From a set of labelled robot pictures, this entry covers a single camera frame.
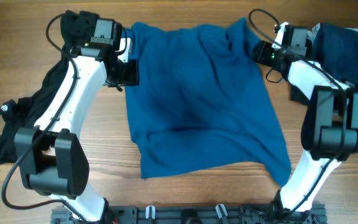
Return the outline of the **blue t-shirt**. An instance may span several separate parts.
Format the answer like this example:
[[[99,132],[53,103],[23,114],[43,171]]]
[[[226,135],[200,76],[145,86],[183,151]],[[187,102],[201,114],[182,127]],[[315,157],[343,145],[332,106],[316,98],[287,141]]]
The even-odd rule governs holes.
[[[130,34],[139,84],[126,88],[127,119],[142,178],[256,162],[287,183],[285,138],[253,59],[260,39],[245,19],[170,31],[137,22]]]

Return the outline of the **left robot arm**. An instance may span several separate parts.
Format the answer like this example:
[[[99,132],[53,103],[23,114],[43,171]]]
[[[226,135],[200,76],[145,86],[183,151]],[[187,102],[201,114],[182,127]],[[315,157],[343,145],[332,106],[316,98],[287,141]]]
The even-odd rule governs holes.
[[[61,203],[73,223],[117,223],[108,201],[88,182],[90,166],[79,141],[86,114],[102,86],[121,90],[139,84],[132,39],[112,19],[96,20],[94,33],[64,56],[62,84],[33,128],[20,128],[14,144],[23,186]]]

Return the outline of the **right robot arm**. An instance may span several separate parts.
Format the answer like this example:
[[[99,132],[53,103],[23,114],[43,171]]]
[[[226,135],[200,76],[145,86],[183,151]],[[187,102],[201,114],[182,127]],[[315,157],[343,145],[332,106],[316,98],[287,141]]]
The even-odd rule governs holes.
[[[255,53],[257,62],[281,72],[309,100],[301,129],[303,152],[289,181],[277,191],[266,217],[274,223],[303,222],[332,171],[358,151],[358,89],[333,78],[310,60],[314,42],[305,27],[284,22]]]

